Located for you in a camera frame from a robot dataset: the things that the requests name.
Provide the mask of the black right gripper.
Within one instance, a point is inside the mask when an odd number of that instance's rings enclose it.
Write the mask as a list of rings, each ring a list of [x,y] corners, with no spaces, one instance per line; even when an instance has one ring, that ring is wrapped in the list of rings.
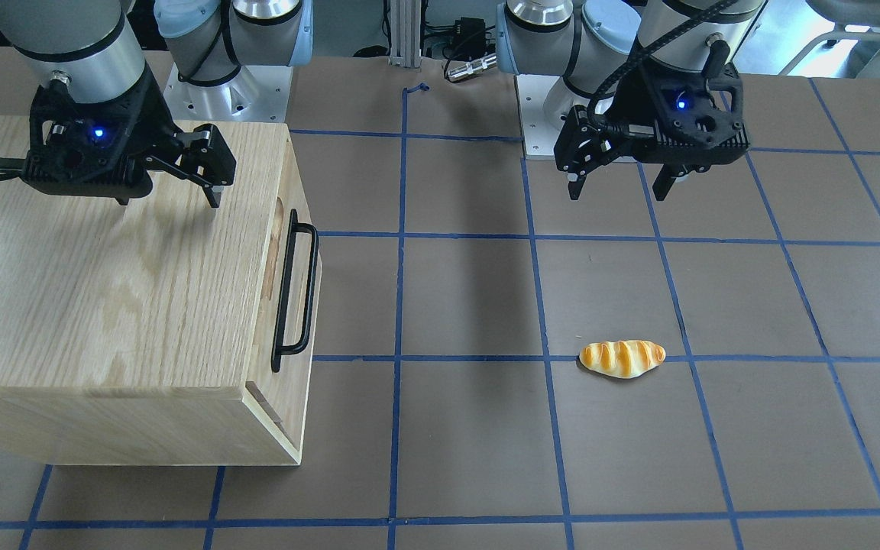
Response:
[[[195,183],[220,208],[237,161],[220,128],[202,123],[173,135],[173,119],[156,78],[144,74],[102,103],[76,103],[58,79],[39,86],[29,108],[29,151],[20,178],[46,195],[147,197],[147,170]]]

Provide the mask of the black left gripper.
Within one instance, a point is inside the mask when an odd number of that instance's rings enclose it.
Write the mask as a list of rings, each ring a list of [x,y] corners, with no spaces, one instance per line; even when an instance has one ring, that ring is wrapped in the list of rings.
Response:
[[[713,78],[645,60],[621,78],[601,115],[573,105],[563,121],[553,157],[565,172],[572,201],[587,174],[608,166],[607,141],[640,163],[663,164],[652,184],[663,202],[691,166],[723,166],[744,156],[751,137],[743,116],[743,81],[733,63]]]

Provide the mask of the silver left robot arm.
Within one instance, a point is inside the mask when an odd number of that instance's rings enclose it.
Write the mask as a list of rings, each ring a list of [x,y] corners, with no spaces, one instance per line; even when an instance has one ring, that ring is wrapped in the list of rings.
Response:
[[[751,147],[733,57],[762,1],[506,1],[498,67],[556,76],[576,97],[559,115],[555,166],[569,197],[590,172],[628,157],[660,166],[657,201],[694,172]]]

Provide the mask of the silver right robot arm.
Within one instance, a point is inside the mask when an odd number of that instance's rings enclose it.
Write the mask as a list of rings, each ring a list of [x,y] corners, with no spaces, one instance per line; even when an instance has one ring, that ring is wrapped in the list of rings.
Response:
[[[120,2],[0,1],[0,31],[38,79],[28,151],[0,157],[0,182],[127,205],[160,171],[219,208],[237,161],[215,122],[244,118],[257,100],[249,66],[310,62],[313,3],[157,1],[153,13],[202,119],[195,129],[176,125]]]

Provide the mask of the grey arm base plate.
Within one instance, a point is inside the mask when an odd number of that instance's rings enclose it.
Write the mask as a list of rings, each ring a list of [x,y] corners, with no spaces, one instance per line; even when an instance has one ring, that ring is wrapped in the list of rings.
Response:
[[[573,93],[561,76],[518,74],[516,91],[526,159],[553,160],[563,118],[573,105],[589,101]]]
[[[200,87],[178,80],[172,67],[163,94],[179,121],[284,123],[294,68],[243,66],[227,83]]]

